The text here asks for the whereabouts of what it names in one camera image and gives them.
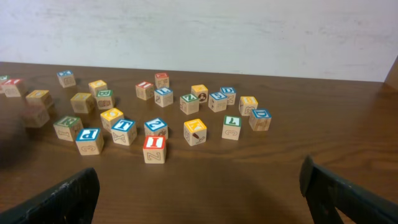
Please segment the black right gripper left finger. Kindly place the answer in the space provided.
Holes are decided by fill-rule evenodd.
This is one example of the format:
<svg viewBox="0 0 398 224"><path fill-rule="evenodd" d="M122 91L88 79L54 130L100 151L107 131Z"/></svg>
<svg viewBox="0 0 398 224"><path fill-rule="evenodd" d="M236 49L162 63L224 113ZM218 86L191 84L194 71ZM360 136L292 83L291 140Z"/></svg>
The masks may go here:
<svg viewBox="0 0 398 224"><path fill-rule="evenodd" d="M83 169L35 197L1 213L1 223L91 223L100 182Z"/></svg>

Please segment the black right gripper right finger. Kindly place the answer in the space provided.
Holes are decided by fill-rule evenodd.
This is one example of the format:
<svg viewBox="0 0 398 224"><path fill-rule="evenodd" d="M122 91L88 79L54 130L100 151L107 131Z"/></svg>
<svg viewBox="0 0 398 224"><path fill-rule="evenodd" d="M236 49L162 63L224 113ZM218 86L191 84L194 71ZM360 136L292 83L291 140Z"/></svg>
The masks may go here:
<svg viewBox="0 0 398 224"><path fill-rule="evenodd" d="M397 204L317 165L310 156L299 183L314 223L342 223L338 211L355 223L397 223Z"/></svg>

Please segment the red U block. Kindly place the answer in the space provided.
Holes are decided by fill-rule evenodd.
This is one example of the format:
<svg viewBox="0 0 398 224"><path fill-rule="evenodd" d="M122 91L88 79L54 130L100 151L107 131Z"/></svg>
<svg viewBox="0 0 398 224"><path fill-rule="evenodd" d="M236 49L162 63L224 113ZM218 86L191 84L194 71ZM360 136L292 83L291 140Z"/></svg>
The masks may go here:
<svg viewBox="0 0 398 224"><path fill-rule="evenodd" d="M26 106L21 113L23 125L26 128L41 128L49 120L49 112L44 106Z"/></svg>

